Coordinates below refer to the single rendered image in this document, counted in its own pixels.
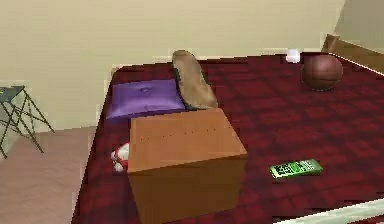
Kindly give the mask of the red alarm clock with bells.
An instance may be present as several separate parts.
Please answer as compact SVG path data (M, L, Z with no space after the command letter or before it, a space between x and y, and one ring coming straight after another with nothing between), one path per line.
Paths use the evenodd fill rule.
M126 143L114 150L110 156L113 167L116 172L123 172L127 170L129 158L129 144Z

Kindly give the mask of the brown cardboard box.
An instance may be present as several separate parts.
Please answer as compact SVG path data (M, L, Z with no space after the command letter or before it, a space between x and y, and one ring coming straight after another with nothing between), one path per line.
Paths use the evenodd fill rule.
M219 108L133 119L128 178L141 224L233 208L246 161Z

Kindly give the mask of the purple pillow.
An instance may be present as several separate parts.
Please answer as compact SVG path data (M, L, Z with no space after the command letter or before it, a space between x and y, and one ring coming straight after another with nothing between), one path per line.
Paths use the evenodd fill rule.
M174 79L128 82L112 87L106 118L116 120L184 109Z

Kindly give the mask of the bed with dark red cover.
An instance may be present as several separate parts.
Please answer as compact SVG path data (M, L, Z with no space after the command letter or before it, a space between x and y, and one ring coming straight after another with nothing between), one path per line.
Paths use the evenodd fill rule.
M380 218L384 201L384 81L345 63L313 91L280 55L207 60L207 79L247 151L237 204L164 224L347 224ZM71 224L141 224L126 171L111 153L132 119L102 118ZM319 173L275 179L273 165L316 160Z

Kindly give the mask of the small white cube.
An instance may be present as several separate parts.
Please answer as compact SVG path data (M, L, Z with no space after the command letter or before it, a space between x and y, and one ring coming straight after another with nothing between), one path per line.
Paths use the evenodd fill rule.
M286 61L289 63L300 62L300 52L297 49L289 49L286 55Z

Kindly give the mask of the green remote control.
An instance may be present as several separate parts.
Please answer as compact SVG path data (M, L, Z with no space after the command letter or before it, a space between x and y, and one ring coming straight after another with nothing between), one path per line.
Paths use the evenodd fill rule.
M322 166L314 159L293 161L289 163L273 165L269 168L272 177L275 179L300 175L310 175L319 173L322 170Z

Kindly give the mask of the brown basketball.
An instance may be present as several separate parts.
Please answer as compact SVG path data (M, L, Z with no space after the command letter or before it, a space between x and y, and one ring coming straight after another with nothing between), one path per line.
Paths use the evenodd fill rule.
M313 91L328 91L341 81L342 63L332 55L315 55L305 59L302 83Z

